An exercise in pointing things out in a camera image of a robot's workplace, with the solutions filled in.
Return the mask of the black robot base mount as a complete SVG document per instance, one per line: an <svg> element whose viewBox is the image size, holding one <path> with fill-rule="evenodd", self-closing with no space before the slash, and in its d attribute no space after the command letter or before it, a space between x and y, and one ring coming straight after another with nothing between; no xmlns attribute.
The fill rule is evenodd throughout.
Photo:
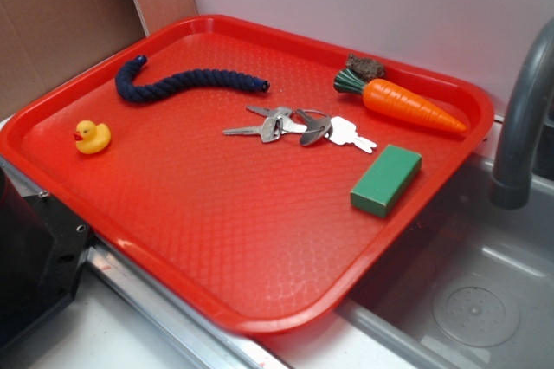
<svg viewBox="0 0 554 369"><path fill-rule="evenodd" d="M1 352L70 304L92 237L54 196L23 196L1 172Z"/></svg>

